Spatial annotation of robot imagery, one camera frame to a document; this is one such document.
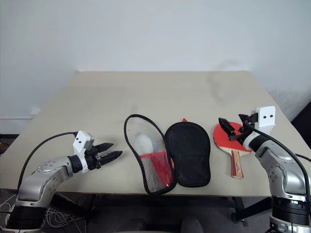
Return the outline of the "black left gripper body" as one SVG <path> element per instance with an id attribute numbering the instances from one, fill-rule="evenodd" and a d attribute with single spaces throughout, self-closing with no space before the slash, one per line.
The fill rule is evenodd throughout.
<path id="1" fill-rule="evenodd" d="M 100 169 L 101 157 L 98 155 L 99 150 L 96 147 L 91 147 L 86 151 L 86 163 L 89 170 Z"/>

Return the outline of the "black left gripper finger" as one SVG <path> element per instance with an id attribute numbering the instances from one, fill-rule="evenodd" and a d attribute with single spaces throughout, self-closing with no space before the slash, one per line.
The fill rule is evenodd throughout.
<path id="1" fill-rule="evenodd" d="M 95 146 L 96 149 L 96 153 L 101 153 L 104 152 L 106 150 L 108 150 L 109 148 L 111 148 L 114 144 L 113 143 L 101 143 Z"/>
<path id="2" fill-rule="evenodd" d="M 113 162 L 114 160 L 119 158 L 122 155 L 122 153 L 123 153 L 123 151 L 110 152 L 107 155 L 100 158 L 100 164 L 103 166 L 103 165 L 106 165 L 110 162 Z"/>

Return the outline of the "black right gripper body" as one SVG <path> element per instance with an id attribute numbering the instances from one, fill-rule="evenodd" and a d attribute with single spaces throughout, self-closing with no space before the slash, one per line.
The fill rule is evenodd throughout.
<path id="1" fill-rule="evenodd" d="M 235 128 L 235 140 L 239 143 L 243 143 L 245 139 L 253 132 L 255 123 L 258 121 L 258 114 L 249 115 L 249 124 L 234 126 Z"/>

